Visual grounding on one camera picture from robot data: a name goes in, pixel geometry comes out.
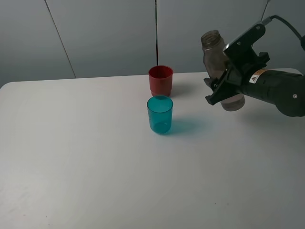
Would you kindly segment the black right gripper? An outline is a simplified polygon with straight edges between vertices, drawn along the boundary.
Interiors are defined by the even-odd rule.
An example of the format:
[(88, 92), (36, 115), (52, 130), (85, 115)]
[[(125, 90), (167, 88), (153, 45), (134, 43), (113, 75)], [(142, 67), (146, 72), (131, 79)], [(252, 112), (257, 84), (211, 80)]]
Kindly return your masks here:
[(210, 105), (215, 105), (237, 95), (236, 88), (239, 89), (246, 82), (249, 82), (250, 77), (256, 71), (266, 67), (266, 63), (270, 60), (267, 52), (260, 52), (259, 55), (255, 52), (244, 52), (232, 56), (227, 54), (226, 56), (228, 58), (228, 68), (224, 70), (221, 77), (204, 78), (205, 84), (213, 91), (211, 95), (205, 97)]

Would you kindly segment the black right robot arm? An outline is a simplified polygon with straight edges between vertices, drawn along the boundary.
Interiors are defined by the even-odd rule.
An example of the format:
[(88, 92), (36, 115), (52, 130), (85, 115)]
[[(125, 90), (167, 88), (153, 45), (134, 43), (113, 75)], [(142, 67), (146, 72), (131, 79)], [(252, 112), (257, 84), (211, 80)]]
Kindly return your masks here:
[(220, 79), (205, 78), (212, 89), (206, 97), (209, 104), (228, 99), (237, 94), (274, 104), (284, 115), (303, 117), (305, 115), (305, 77), (301, 74), (266, 68), (269, 55), (256, 54), (252, 45), (255, 37), (239, 37), (224, 49), (228, 58), (226, 69)]

